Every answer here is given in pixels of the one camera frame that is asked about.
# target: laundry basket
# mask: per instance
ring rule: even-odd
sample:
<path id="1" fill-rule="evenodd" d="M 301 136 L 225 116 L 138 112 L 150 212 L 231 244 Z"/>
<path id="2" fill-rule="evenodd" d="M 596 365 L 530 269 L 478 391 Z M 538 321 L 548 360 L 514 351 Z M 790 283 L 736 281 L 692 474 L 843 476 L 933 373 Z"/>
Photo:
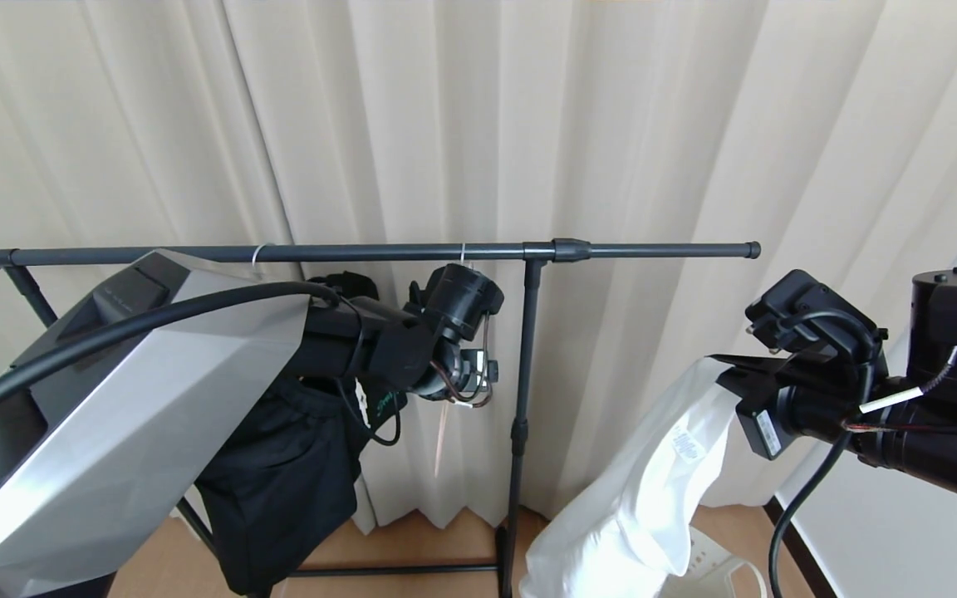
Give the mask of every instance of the laundry basket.
<path id="1" fill-rule="evenodd" d="M 736 598 L 730 576 L 740 567 L 751 569 L 760 598 L 767 598 L 767 582 L 755 564 L 722 548 L 696 527 L 690 526 L 689 533 L 689 568 L 683 576 L 669 576 L 658 598 Z"/>

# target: black metal rod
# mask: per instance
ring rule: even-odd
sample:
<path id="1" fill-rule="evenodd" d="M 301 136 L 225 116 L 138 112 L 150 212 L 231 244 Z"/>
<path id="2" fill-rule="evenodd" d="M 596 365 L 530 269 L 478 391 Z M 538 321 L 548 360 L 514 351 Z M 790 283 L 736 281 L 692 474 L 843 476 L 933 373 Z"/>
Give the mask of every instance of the black metal rod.
<path id="1" fill-rule="evenodd" d="M 519 496 L 523 483 L 523 454 L 527 452 L 531 402 L 531 369 L 534 360 L 534 336 L 538 326 L 538 289 L 542 286 L 545 262 L 527 261 L 523 274 L 523 330 L 519 343 L 519 386 L 516 393 L 516 419 L 512 422 L 512 477 L 508 482 L 508 525 L 502 547 L 501 598 L 512 598 L 512 566 L 519 531 Z"/>
<path id="2" fill-rule="evenodd" d="M 155 247 L 91 247 L 79 249 L 0 249 L 0 268 L 130 264 Z M 216 262 L 394 262 L 453 261 L 460 251 L 468 260 L 546 260 L 577 262 L 592 257 L 749 257 L 759 243 L 645 243 L 616 245 L 578 239 L 535 243 L 389 243 L 389 245 L 265 245 L 164 247 Z"/>
<path id="3" fill-rule="evenodd" d="M 474 571 L 496 571 L 497 563 L 473 565 L 415 565 L 402 567 L 342 567 L 330 569 L 297 569 L 290 576 L 415 576 L 428 574 L 463 574 Z"/>
<path id="4" fill-rule="evenodd" d="M 57 314 L 54 313 L 53 307 L 50 307 L 46 297 L 42 295 L 42 291 L 39 291 L 39 285 L 35 282 L 35 277 L 32 277 L 32 273 L 23 266 L 10 266 L 4 269 L 17 291 L 20 291 L 24 299 L 27 299 L 27 304 L 35 311 L 42 325 L 50 328 L 50 325 L 57 321 Z"/>
<path id="5" fill-rule="evenodd" d="M 202 544 L 205 545 L 205 548 L 209 549 L 209 552 L 216 554 L 216 548 L 213 547 L 213 533 L 205 526 L 205 522 L 202 522 L 202 518 L 198 516 L 198 512 L 194 510 L 194 507 L 190 506 L 190 502 L 187 501 L 187 498 L 181 498 L 179 502 L 175 504 L 175 507 L 179 509 L 179 515 L 183 515 L 183 520 L 187 522 L 187 525 L 190 525 L 190 529 L 193 529 L 194 533 L 198 535 L 198 540 L 202 541 Z"/>

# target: wooden floor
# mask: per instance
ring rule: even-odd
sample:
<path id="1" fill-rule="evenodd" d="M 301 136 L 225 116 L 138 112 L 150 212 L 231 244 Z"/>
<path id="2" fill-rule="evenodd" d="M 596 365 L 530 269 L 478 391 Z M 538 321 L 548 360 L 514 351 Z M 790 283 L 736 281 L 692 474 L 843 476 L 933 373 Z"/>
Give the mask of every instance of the wooden floor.
<path id="1" fill-rule="evenodd" d="M 516 549 L 515 582 L 525 572 L 523 556 L 546 526 L 538 515 L 524 511 Z M 766 569 L 767 545 L 773 526 L 758 507 L 699 509 L 694 525 L 730 552 Z M 430 525 L 418 513 L 368 537 L 346 523 L 305 561 L 307 566 L 402 565 L 467 563 L 493 559 L 493 530 L 470 511 L 463 511 L 445 530 Z M 791 598 L 813 598 L 812 592 L 782 549 L 782 587 Z M 734 577 L 739 598 L 759 596 L 751 574 Z M 290 579 L 276 587 L 272 598 L 490 598 L 497 595 L 497 574 L 426 576 L 354 576 L 354 578 Z M 110 598 L 232 598 L 216 560 L 194 540 L 179 519 L 168 519 L 117 575 Z"/>

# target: beige curtain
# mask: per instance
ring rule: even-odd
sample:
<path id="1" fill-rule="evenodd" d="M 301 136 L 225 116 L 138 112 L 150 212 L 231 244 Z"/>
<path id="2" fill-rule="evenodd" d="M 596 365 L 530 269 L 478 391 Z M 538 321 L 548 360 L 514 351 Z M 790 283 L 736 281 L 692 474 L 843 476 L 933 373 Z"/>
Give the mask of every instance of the beige curtain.
<path id="1" fill-rule="evenodd" d="M 957 1 L 0 3 L 0 247 L 552 236 L 764 253 L 547 269 L 523 502 L 550 515 L 692 360 L 760 348 L 742 310 L 787 270 L 904 328 L 957 253 Z M 476 266 L 508 295 L 498 398 L 452 413 L 437 478 L 414 402 L 362 526 L 504 515 L 522 272 Z M 433 265 L 348 267 L 400 301 Z M 63 311 L 110 272 L 35 275 Z M 0 371 L 38 333 L 0 275 Z M 707 500 L 763 503 L 806 444 L 734 434 Z"/>

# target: curtain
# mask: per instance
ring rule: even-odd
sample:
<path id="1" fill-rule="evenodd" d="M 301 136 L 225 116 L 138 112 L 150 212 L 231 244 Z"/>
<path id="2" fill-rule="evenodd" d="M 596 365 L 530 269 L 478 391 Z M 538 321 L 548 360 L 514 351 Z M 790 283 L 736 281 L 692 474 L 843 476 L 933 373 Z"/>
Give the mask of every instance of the curtain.
<path id="1" fill-rule="evenodd" d="M 893 334 L 957 253 L 957 1 L 0 3 L 0 247 L 763 243 L 744 260 L 546 268 L 525 506 L 595 479 L 692 360 L 755 352 L 744 307 L 793 268 Z M 402 302 L 434 264 L 349 268 Z M 362 455 L 362 527 L 413 508 L 498 522 L 522 266 L 497 398 L 438 405 Z M 296 267 L 266 266 L 275 277 Z M 63 311 L 113 272 L 39 268 Z M 38 336 L 0 275 L 0 372 Z M 734 428 L 709 504 L 766 502 Z"/>

